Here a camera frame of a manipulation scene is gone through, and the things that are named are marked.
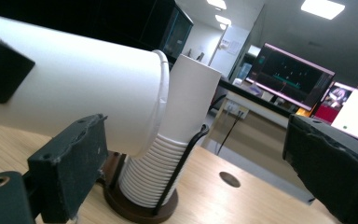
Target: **black monitor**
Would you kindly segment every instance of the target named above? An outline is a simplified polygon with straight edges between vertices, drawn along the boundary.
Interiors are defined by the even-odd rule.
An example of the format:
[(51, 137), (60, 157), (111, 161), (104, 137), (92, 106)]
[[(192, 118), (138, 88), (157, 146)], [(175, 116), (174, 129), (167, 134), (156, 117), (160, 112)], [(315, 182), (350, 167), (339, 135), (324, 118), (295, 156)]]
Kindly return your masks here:
[(317, 119), (292, 115), (283, 158), (342, 223), (358, 224), (358, 140)]
[(247, 81), (306, 110), (322, 98), (334, 72), (268, 43), (260, 50)]

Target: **fluorescent light panel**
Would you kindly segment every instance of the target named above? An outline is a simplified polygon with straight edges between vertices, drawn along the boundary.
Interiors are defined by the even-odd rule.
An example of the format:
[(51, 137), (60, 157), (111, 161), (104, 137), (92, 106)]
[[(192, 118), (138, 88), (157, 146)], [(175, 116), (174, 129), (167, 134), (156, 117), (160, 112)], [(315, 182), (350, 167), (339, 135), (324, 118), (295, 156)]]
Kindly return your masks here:
[(225, 17), (219, 16), (219, 15), (215, 15), (215, 17), (216, 17), (216, 20), (219, 21), (220, 23), (223, 23), (225, 25), (231, 25), (231, 20), (229, 20)]
[(207, 2), (214, 7), (218, 7), (221, 9), (227, 9), (226, 3), (223, 0), (207, 0)]
[(332, 20), (345, 6), (327, 0), (306, 0), (301, 10)]

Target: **table surface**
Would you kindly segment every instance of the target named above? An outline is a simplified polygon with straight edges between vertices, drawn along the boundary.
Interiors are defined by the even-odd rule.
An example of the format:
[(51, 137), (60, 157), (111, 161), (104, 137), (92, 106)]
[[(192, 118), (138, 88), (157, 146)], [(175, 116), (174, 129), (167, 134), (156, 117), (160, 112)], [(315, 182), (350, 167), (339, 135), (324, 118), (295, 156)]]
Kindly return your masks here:
[[(27, 170), (26, 160), (50, 137), (0, 126), (0, 172)], [(236, 176), (233, 188), (219, 173)], [(240, 168), (195, 147), (177, 186), (179, 204), (166, 223), (335, 223), (331, 217)], [(95, 186), (79, 210), (78, 223), (130, 223), (105, 202)]]

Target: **ceiling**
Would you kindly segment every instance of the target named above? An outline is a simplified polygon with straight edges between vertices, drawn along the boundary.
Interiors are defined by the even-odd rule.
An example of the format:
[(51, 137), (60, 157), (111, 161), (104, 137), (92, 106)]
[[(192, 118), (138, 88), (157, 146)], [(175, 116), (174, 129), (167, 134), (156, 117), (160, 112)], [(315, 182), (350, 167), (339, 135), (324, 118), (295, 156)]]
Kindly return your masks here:
[[(338, 81), (355, 85), (358, 0), (335, 2), (346, 7), (331, 21), (301, 11), (303, 0), (226, 0), (227, 10), (219, 15), (231, 19), (235, 26), (252, 30), (251, 44), (261, 47), (269, 42), (335, 71)], [(176, 3), (193, 20), (220, 29), (214, 17), (217, 10), (206, 0), (176, 0)]]

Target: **gray floor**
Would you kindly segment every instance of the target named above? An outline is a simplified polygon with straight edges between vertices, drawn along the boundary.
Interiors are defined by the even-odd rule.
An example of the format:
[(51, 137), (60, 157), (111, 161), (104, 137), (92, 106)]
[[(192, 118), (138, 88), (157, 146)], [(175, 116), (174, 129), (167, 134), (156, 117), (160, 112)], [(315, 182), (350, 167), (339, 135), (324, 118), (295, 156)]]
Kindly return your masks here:
[[(211, 127), (214, 120), (214, 116), (215, 111), (211, 111), (210, 113), (208, 113), (204, 123), (208, 124)], [(203, 139), (200, 139), (197, 145), (200, 145), (202, 141)], [(211, 141), (211, 143), (206, 147), (206, 149), (208, 149), (214, 154), (216, 154), (215, 151), (217, 148), (220, 148), (220, 144), (216, 143), (215, 141)], [(309, 203), (309, 201), (313, 198), (313, 196), (309, 192), (306, 192), (303, 189), (299, 189), (293, 184), (277, 177), (270, 171), (238, 155), (236, 152), (230, 150), (229, 148), (222, 147), (219, 153), (219, 157), (240, 167), (248, 173), (259, 177), (260, 179), (263, 179), (264, 181), (270, 183), (270, 185), (298, 198), (301, 202)]]

